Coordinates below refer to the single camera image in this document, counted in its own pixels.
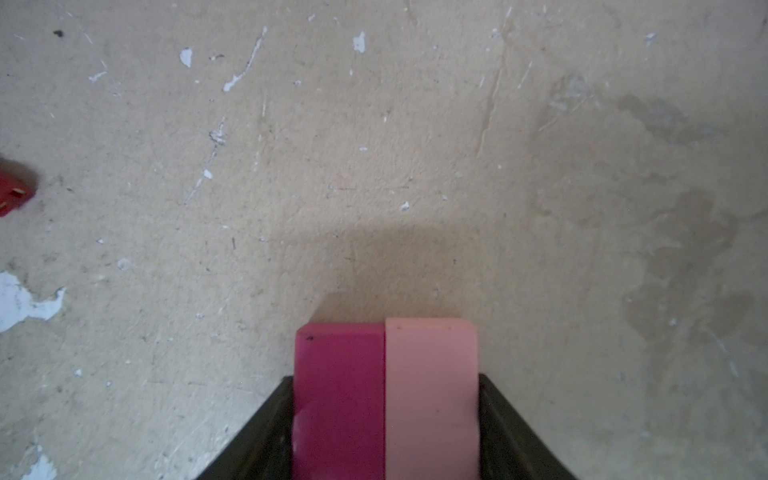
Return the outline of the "pink block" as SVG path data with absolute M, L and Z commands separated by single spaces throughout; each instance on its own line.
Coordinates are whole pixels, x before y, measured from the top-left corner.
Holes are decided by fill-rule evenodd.
M 388 318 L 385 477 L 480 477 L 477 332 L 450 318 Z

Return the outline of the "magenta block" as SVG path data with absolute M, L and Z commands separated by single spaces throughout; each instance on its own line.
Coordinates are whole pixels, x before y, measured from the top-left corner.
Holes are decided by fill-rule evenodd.
M 385 477 L 381 323 L 308 323 L 295 337 L 292 477 Z

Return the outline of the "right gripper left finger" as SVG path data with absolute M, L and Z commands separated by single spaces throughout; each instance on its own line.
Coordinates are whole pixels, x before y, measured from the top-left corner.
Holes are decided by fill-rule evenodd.
M 284 377 L 199 480 L 292 478 L 293 377 Z

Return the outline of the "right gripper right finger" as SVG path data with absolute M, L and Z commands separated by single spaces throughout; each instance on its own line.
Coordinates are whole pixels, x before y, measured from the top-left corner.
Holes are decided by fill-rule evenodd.
M 478 392 L 482 479 L 577 479 L 485 374 Z

